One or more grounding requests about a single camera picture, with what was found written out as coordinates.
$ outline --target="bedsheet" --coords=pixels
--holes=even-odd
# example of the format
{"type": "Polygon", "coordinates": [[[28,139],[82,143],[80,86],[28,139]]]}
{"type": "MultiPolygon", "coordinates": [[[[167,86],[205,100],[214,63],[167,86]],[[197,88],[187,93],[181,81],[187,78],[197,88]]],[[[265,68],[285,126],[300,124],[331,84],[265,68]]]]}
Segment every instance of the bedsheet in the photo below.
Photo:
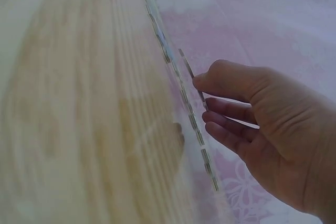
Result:
{"type": "MultiPolygon", "coordinates": [[[[183,49],[196,73],[206,71],[216,59],[269,66],[336,100],[336,0],[156,3],[173,47],[183,49]]],[[[203,105],[197,93],[192,98],[200,116],[203,105]]],[[[321,223],[269,195],[234,153],[215,141],[210,143],[236,223],[321,223]]]]}

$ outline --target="wooden board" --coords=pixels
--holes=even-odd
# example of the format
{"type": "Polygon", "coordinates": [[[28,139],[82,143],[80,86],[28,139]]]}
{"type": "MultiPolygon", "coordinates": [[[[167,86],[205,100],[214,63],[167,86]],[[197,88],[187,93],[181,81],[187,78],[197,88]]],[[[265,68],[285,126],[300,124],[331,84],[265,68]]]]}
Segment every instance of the wooden board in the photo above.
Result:
{"type": "Polygon", "coordinates": [[[0,223],[197,223],[144,0],[0,0],[0,223]]]}

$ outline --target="skin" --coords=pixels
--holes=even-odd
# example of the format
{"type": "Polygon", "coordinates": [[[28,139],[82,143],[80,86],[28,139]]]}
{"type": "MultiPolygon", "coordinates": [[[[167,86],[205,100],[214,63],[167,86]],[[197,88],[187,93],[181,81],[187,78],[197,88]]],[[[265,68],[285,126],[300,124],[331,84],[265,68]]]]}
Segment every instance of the skin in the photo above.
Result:
{"type": "Polygon", "coordinates": [[[336,223],[336,105],[272,69],[225,60],[193,79],[207,132],[278,199],[336,223]],[[244,104],[228,102],[229,98],[244,104]],[[258,125],[255,129],[231,119],[258,125]]]}

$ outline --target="pink fabric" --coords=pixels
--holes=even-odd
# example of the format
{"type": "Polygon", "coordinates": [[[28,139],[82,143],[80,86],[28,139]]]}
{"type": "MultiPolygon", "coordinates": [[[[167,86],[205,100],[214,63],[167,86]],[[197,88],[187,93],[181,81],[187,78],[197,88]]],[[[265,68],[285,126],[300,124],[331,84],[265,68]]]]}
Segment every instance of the pink fabric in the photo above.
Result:
{"type": "MultiPolygon", "coordinates": [[[[216,59],[270,66],[336,100],[336,0],[156,2],[174,49],[184,51],[196,73],[216,59]]],[[[204,109],[197,93],[191,95],[199,116],[204,109]]],[[[210,142],[237,223],[320,223],[275,200],[235,154],[210,142]]]]}

